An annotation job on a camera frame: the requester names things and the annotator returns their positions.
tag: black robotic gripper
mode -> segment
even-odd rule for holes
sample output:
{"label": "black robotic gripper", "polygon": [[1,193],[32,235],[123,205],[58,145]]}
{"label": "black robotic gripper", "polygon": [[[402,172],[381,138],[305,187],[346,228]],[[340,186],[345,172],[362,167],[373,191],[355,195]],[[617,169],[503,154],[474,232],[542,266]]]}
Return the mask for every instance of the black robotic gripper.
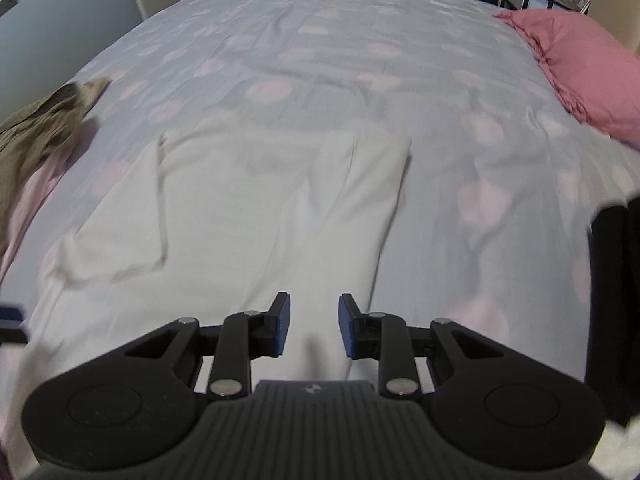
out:
{"label": "black robotic gripper", "polygon": [[[282,354],[289,296],[221,326],[180,318],[38,387],[22,412],[31,479],[600,478],[588,459],[604,412],[582,383],[448,319],[408,327],[338,302],[365,381],[261,381]],[[206,394],[193,388],[215,355]],[[420,388],[427,359],[435,391]]]}

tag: round black disc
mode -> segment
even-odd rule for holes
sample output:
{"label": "round black disc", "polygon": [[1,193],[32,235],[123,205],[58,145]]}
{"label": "round black disc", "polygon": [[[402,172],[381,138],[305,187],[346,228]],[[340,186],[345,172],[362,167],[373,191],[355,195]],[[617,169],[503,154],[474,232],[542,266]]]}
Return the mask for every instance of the round black disc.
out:
{"label": "round black disc", "polygon": [[529,471],[569,465],[593,452],[604,414],[583,384],[555,371],[504,374],[488,364],[478,372],[454,374],[429,406],[438,432],[459,450]]}
{"label": "round black disc", "polygon": [[144,358],[75,368],[41,385],[22,410],[36,457],[81,470],[150,460],[178,444],[195,420],[193,392]]}

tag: light switch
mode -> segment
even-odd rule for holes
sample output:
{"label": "light switch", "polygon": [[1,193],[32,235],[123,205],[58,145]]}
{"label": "light switch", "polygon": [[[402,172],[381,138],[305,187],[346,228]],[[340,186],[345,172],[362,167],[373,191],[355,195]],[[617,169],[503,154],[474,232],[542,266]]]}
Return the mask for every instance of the light switch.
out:
{"label": "light switch", "polygon": [[18,4],[18,0],[1,0],[0,1],[0,16],[9,10],[13,9]]}

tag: white cloth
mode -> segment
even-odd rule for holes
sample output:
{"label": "white cloth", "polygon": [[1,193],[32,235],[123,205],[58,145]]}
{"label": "white cloth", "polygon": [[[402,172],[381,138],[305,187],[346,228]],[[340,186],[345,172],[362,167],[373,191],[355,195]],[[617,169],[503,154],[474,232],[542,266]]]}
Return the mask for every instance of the white cloth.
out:
{"label": "white cloth", "polygon": [[254,380],[345,378],[338,297],[368,307],[407,153],[369,123],[300,134],[233,115],[152,142],[53,247],[8,421],[14,476],[36,465],[19,425],[34,387],[177,317],[219,324],[285,290],[284,355]]}
{"label": "white cloth", "polygon": [[610,480],[634,480],[640,475],[640,416],[626,428],[608,420],[591,466]]}

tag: pink pillowcase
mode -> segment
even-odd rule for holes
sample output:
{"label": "pink pillowcase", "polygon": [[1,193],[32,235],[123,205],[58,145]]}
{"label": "pink pillowcase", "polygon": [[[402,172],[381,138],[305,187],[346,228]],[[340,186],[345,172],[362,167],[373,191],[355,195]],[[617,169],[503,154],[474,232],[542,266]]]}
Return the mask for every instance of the pink pillowcase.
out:
{"label": "pink pillowcase", "polygon": [[496,18],[530,44],[569,113],[640,148],[640,58],[578,12],[508,10]]}

